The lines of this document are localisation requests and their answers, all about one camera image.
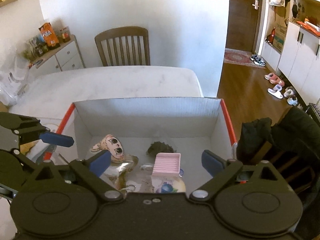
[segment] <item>white table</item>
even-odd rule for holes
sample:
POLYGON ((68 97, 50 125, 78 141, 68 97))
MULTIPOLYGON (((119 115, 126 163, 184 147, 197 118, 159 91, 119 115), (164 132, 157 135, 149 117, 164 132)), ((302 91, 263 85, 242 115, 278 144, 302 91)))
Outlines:
MULTIPOLYGON (((9 112, 57 123, 72 102, 105 98, 203 97, 196 74, 189 69, 157 66, 86 68, 39 77, 9 112)), ((7 200, 0 199, 0 239, 16 228, 7 200)))

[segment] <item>wooden floor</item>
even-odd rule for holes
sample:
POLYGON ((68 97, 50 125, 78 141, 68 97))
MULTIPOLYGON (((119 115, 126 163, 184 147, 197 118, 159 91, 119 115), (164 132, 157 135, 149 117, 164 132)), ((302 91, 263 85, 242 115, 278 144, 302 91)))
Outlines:
POLYGON ((231 117, 237 140, 243 122, 270 117, 276 123, 285 109, 286 99, 267 92, 274 86, 264 78, 269 71, 242 65, 223 64, 218 98, 223 98, 231 117))

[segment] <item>pink soap dish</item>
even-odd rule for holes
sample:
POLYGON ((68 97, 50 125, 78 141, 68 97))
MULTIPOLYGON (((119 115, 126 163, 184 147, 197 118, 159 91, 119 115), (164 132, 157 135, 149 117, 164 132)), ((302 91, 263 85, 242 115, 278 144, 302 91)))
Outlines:
POLYGON ((180 153, 158 153, 152 175, 178 177, 180 158, 180 153))

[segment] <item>doormat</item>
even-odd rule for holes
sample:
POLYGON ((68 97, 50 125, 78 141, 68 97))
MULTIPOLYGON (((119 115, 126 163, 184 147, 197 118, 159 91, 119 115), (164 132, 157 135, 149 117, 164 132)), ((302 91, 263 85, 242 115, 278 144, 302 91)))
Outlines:
POLYGON ((247 51, 236 50, 236 49, 225 49, 223 62, 236 64, 236 65, 256 67, 256 68, 263 68, 263 69, 266 68, 260 65, 256 65, 250 59, 251 56, 252 56, 252 53, 247 51))

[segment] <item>door handle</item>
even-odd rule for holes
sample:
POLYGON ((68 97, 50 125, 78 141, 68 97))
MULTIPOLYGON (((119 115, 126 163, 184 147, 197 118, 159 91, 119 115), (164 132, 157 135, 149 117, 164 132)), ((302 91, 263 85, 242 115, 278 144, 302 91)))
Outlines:
POLYGON ((254 4, 252 4, 252 6, 254 6, 254 8, 255 8, 256 10, 258 10, 258 8, 259 8, 259 0, 255 0, 255 1, 254 1, 254 4))

